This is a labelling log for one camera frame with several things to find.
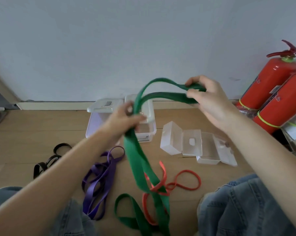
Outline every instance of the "white wall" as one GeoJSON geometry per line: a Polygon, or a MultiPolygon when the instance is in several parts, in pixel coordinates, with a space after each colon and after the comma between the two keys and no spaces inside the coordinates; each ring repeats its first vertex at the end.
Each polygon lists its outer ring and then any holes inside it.
{"type": "Polygon", "coordinates": [[[235,99],[281,39],[296,45],[296,0],[0,0],[0,77],[22,100],[122,97],[198,74],[235,99]]]}

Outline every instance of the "green resistance band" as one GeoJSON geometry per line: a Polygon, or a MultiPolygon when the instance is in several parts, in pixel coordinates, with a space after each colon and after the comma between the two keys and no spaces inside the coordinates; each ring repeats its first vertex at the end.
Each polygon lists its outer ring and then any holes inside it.
{"type": "MultiPolygon", "coordinates": [[[[205,92],[205,87],[199,85],[198,83],[194,83],[189,87],[186,87],[184,84],[177,84],[176,82],[167,79],[167,78],[157,78],[152,81],[150,81],[146,86],[144,86],[138,93],[134,106],[133,106],[133,114],[139,114],[139,111],[141,109],[141,106],[144,102],[146,102],[149,99],[153,98],[166,98],[182,103],[197,103],[197,101],[193,98],[186,97],[185,93],[171,93],[171,92],[154,92],[149,93],[142,97],[144,91],[146,88],[155,82],[165,82],[169,84],[173,84],[181,89],[189,90],[189,89],[198,89],[199,91],[205,92]]],[[[150,179],[150,182],[156,186],[160,180],[158,179],[157,175],[153,172],[149,161],[142,151],[140,144],[137,140],[135,130],[130,129],[125,133],[124,137],[124,148],[126,151],[126,155],[130,164],[130,167],[132,169],[135,181],[137,186],[144,192],[151,194],[154,206],[156,209],[156,215],[157,215],[157,222],[158,226],[150,225],[149,222],[146,220],[143,212],[141,211],[139,205],[134,200],[133,197],[131,197],[129,194],[121,194],[115,201],[114,206],[114,212],[116,217],[119,219],[120,222],[125,224],[126,226],[132,228],[132,229],[138,229],[140,230],[141,234],[143,236],[151,236],[153,232],[160,231],[165,236],[170,236],[169,231],[169,221],[170,221],[170,203],[169,203],[169,196],[160,195],[156,192],[151,192],[149,189],[149,186],[147,184],[146,178],[144,173],[147,174],[147,176],[150,179]],[[131,203],[134,208],[135,212],[135,218],[131,217],[120,217],[117,215],[117,206],[121,199],[123,198],[130,198],[131,203]]],[[[159,189],[159,192],[166,193],[166,189],[164,186],[162,186],[159,189]]]]}

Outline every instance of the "person's left hand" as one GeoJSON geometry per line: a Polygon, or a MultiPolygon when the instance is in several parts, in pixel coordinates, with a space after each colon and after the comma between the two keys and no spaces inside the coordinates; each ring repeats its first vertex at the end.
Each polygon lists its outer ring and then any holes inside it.
{"type": "Polygon", "coordinates": [[[147,118],[141,114],[131,115],[128,109],[132,106],[132,101],[125,102],[123,105],[119,106],[101,127],[101,129],[109,133],[116,142],[125,132],[133,127],[138,127],[139,123],[147,118]]]}

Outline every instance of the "floor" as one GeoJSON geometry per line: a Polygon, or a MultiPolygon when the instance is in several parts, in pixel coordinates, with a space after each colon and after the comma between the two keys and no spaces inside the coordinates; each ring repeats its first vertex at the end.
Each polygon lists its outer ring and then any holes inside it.
{"type": "MultiPolygon", "coordinates": [[[[90,113],[87,111],[10,111],[0,124],[0,187],[25,186],[31,182],[34,165],[53,155],[54,146],[63,142],[74,145],[85,137],[89,117],[90,113]]],[[[201,197],[230,180],[252,173],[253,170],[232,143],[237,167],[221,162],[215,166],[202,165],[198,164],[194,157],[170,156],[160,149],[162,127],[170,121],[174,121],[183,130],[201,129],[203,132],[225,136],[210,124],[198,109],[155,110],[155,118],[157,133],[152,142],[142,143],[141,146],[156,174],[162,174],[158,163],[162,160],[168,181],[184,169],[195,171],[202,180],[201,188],[196,191],[176,188],[170,195],[172,235],[193,235],[197,231],[196,208],[201,197]]],[[[197,183],[196,179],[188,174],[181,175],[179,182],[189,187],[197,183]]],[[[104,235],[140,235],[139,231],[122,225],[114,216],[114,201],[122,193],[129,193],[141,205],[142,192],[135,184],[127,159],[118,163],[115,183],[107,200],[106,214],[97,222],[97,227],[104,235]]],[[[79,202],[83,201],[80,186],[73,197],[79,202]]],[[[153,215],[151,199],[148,204],[153,215]]],[[[121,203],[118,213],[131,216],[130,203],[121,203]]]]}

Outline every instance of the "red fire extinguisher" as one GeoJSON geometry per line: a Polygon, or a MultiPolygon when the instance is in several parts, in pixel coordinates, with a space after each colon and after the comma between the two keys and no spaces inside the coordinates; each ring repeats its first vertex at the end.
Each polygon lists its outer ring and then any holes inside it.
{"type": "Polygon", "coordinates": [[[272,134],[296,114],[296,71],[257,113],[254,122],[272,134]]]}
{"type": "Polygon", "coordinates": [[[275,93],[278,88],[291,76],[296,70],[296,47],[290,42],[282,40],[290,47],[290,50],[268,54],[272,58],[264,66],[254,82],[240,98],[236,106],[242,106],[247,109],[260,109],[260,107],[275,93]]]}

